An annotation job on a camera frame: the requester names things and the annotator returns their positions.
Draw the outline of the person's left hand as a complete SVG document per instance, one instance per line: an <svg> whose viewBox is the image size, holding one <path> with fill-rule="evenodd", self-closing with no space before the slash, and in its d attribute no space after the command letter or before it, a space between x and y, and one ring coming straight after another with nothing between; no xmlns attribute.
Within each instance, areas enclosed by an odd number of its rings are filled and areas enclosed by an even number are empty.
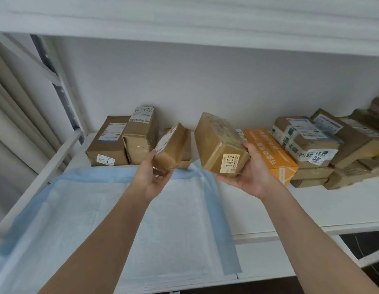
<svg viewBox="0 0 379 294"><path fill-rule="evenodd" d="M148 202L156 198L173 175L173 171L169 171L162 175L157 175L146 169L146 158L139 164L135 173L130 190L140 194Z"/></svg>

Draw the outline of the person's right hand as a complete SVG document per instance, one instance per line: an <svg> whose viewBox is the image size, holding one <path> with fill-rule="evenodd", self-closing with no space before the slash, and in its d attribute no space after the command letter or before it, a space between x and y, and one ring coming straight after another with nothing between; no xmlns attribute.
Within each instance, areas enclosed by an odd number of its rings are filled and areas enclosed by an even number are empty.
<svg viewBox="0 0 379 294"><path fill-rule="evenodd" d="M216 178L228 185L239 188L247 194L264 201L267 195L279 192L284 185L268 169L260 152L256 149L256 162L246 163L235 178L217 175Z"/></svg>

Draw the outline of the small brown cardboard box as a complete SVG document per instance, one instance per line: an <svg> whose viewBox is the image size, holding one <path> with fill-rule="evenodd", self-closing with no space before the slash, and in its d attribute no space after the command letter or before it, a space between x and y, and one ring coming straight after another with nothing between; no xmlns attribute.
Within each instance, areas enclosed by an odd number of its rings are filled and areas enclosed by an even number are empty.
<svg viewBox="0 0 379 294"><path fill-rule="evenodd" d="M178 122L157 143L152 159L153 173L162 176L176 169L182 160L189 130Z"/></svg>

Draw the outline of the cardboard box with yellow label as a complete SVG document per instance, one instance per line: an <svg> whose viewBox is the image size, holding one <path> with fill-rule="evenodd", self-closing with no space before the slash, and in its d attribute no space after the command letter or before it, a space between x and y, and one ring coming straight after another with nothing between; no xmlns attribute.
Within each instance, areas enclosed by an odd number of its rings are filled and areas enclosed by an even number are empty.
<svg viewBox="0 0 379 294"><path fill-rule="evenodd" d="M204 170L235 178L250 158L242 138L231 124L211 113L202 113L194 137Z"/></svg>

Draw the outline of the person's right forearm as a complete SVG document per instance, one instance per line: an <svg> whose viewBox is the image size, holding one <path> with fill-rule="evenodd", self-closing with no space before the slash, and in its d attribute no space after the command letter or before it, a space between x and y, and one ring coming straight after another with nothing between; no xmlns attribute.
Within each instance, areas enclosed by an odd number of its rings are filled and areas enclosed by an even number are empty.
<svg viewBox="0 0 379 294"><path fill-rule="evenodd" d="M379 294L379 287L284 187L262 201L305 294Z"/></svg>

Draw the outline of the person's left forearm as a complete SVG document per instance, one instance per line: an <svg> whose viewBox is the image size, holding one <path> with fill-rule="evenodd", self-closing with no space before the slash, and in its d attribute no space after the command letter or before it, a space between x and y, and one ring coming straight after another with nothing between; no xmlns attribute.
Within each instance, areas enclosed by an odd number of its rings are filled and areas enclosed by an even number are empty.
<svg viewBox="0 0 379 294"><path fill-rule="evenodd" d="M153 197L130 185L37 294L113 294Z"/></svg>

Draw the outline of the upright taped cardboard box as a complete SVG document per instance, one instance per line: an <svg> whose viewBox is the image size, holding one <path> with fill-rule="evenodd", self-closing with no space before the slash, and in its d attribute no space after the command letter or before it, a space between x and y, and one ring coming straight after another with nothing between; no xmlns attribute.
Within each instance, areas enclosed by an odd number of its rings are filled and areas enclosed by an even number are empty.
<svg viewBox="0 0 379 294"><path fill-rule="evenodd" d="M123 141L131 165L140 164L157 144L159 122L154 107L136 107L123 131Z"/></svg>

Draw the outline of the orange printed carton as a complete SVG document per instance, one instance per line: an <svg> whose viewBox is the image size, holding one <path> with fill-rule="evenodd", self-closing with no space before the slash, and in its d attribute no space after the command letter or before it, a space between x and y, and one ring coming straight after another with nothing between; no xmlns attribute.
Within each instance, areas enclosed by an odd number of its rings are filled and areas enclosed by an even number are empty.
<svg viewBox="0 0 379 294"><path fill-rule="evenodd" d="M299 167L267 129L242 130L243 138L255 145L271 174L286 187Z"/></svg>

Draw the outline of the low brown cardboard box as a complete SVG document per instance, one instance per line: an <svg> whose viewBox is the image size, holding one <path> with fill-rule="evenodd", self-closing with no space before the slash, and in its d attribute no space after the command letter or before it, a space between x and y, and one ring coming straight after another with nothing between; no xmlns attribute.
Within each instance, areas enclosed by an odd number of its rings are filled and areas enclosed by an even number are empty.
<svg viewBox="0 0 379 294"><path fill-rule="evenodd" d="M170 170L188 168L192 161L190 130L185 127L176 128L162 153Z"/></svg>

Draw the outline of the flat cardboard box, white labels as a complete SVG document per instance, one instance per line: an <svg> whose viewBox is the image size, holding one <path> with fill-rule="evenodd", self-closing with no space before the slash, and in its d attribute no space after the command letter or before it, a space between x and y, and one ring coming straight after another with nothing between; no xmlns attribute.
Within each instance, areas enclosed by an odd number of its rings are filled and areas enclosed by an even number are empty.
<svg viewBox="0 0 379 294"><path fill-rule="evenodd" d="M86 150L92 167L129 165L123 131L130 116L108 116Z"/></svg>

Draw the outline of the cardboard box with green-white tape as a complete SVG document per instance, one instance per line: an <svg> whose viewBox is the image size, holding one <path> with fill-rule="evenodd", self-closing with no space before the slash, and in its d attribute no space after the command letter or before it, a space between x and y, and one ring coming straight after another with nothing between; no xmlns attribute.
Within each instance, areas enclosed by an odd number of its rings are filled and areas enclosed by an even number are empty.
<svg viewBox="0 0 379 294"><path fill-rule="evenodd" d="M306 116L278 117L270 134L299 168L328 167L344 144Z"/></svg>

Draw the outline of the white metal shelving rack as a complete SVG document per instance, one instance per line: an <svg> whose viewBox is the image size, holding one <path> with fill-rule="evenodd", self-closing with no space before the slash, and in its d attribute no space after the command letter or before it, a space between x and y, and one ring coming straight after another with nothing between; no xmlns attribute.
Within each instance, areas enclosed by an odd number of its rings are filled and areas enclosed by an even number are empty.
<svg viewBox="0 0 379 294"><path fill-rule="evenodd" d="M154 108L161 128L181 122L193 162L175 169L149 205L114 294L151 294L282 276L288 220L326 232L379 229L379 178L352 187L281 183L265 205L202 168L194 130L203 112L233 129L271 129L279 116L324 108L346 116L379 94L379 0L0 0L0 43L40 63L12 34L36 34L56 73L80 92L80 128L48 162L31 145L16 154L39 171L0 223L0 294L37 294L120 206L138 165L81 167L51 180L82 133L106 114Z"/></svg>

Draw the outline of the blue and white absorbent pad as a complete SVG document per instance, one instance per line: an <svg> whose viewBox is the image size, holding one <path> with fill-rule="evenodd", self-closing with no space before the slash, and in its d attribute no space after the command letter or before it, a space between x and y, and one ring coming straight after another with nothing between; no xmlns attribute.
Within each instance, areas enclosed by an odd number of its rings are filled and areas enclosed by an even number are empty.
<svg viewBox="0 0 379 294"><path fill-rule="evenodd" d="M65 172L0 236L0 294L36 294L108 215L136 167ZM241 266L214 176L176 169L147 209L114 294L149 294L237 279Z"/></svg>

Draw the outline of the pile of brown cardboard parcels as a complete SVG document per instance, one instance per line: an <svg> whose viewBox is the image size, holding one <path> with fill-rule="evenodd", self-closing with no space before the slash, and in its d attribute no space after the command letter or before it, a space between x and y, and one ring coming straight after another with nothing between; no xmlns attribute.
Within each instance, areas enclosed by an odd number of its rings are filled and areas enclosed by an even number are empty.
<svg viewBox="0 0 379 294"><path fill-rule="evenodd" d="M320 108L311 120L342 143L325 170L322 167L299 170L290 182L295 188L322 185L327 190L336 190L379 177L378 117L364 109L336 117Z"/></svg>

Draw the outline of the beige curtain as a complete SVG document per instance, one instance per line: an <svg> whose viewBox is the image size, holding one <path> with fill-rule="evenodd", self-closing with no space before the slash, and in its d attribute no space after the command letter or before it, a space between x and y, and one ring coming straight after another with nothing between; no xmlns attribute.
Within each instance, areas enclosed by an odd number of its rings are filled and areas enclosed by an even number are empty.
<svg viewBox="0 0 379 294"><path fill-rule="evenodd" d="M25 190L62 141L43 116L27 82L38 77L33 68L8 60L16 55L0 43L0 179Z"/></svg>

